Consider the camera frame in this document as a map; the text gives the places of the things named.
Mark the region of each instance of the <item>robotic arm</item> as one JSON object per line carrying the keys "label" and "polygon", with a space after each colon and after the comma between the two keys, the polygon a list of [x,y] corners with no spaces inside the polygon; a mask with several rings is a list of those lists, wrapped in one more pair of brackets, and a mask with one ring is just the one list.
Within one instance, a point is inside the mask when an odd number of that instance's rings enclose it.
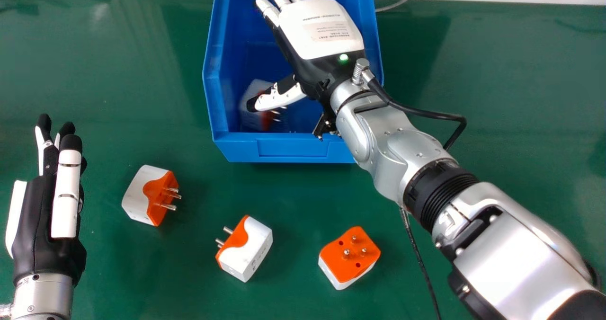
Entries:
{"label": "robotic arm", "polygon": [[[337,1],[274,1],[280,11],[268,0],[256,5],[295,84],[324,108],[314,134],[338,133],[377,191],[431,233],[452,263],[450,287],[476,318],[606,318],[595,271],[562,234],[410,123],[374,78],[361,34]],[[277,107],[266,108],[271,100],[254,98],[249,110]]]}
{"label": "robotic arm", "polygon": [[86,264],[78,239],[86,169],[82,140],[71,122],[52,141],[51,121],[40,115],[35,126],[39,176],[17,180],[10,202],[6,248],[15,262],[15,298],[0,305],[0,318],[69,320],[73,288]]}

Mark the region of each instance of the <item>silver wrist cylinder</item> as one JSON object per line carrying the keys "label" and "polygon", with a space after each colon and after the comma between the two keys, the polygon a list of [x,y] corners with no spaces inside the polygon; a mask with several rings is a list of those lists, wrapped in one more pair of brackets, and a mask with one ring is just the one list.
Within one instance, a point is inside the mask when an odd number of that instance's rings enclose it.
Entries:
{"label": "silver wrist cylinder", "polygon": [[12,319],[29,320],[46,316],[69,320],[72,301],[71,277],[54,273],[29,275],[17,282]]}

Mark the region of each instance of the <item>black cable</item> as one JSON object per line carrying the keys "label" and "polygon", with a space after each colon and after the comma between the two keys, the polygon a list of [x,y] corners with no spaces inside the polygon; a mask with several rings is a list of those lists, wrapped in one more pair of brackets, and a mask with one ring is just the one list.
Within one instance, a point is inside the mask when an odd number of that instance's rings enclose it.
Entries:
{"label": "black cable", "polygon": [[415,251],[415,256],[417,258],[417,262],[419,264],[419,268],[423,273],[423,277],[425,278],[425,283],[427,284],[427,289],[429,290],[429,294],[431,295],[431,302],[433,302],[433,309],[436,311],[437,320],[442,320],[442,316],[440,315],[440,308],[437,306],[436,294],[433,292],[433,287],[431,286],[431,281],[429,279],[429,274],[427,273],[427,269],[425,269],[425,264],[423,263],[423,259],[420,257],[420,252],[418,247],[416,246],[415,236],[413,236],[413,231],[410,228],[410,220],[409,214],[404,210],[403,207],[400,208],[400,216],[402,217],[402,221],[404,222],[404,227],[406,228],[406,233],[409,235],[410,244],[413,246],[413,251]]}
{"label": "black cable", "polygon": [[387,94],[387,91],[385,91],[385,89],[383,89],[383,86],[381,86],[381,84],[379,83],[379,81],[376,78],[370,80],[370,82],[368,83],[368,87],[370,89],[372,89],[379,96],[379,98],[381,98],[381,100],[383,100],[383,102],[392,106],[395,109],[403,111],[404,113],[410,113],[412,115],[428,117],[430,119],[459,122],[459,126],[456,128],[456,130],[454,130],[452,136],[450,136],[450,138],[448,138],[448,141],[446,141],[446,143],[444,144],[444,150],[446,150],[446,151],[448,151],[448,149],[450,149],[450,147],[453,145],[453,143],[455,143],[456,139],[461,135],[461,133],[463,133],[463,130],[465,130],[465,127],[467,126],[467,119],[461,115],[440,113],[440,112],[434,112],[434,111],[426,111],[424,109],[418,109],[418,108],[400,104],[399,102],[394,100],[391,96],[389,96],[389,94]]}
{"label": "black cable", "polygon": [[394,3],[394,4],[387,5],[387,7],[377,8],[374,11],[375,12],[383,12],[383,11],[391,10],[393,8],[399,7],[400,5],[406,3],[407,1],[409,1],[409,0],[399,0],[396,3]]}

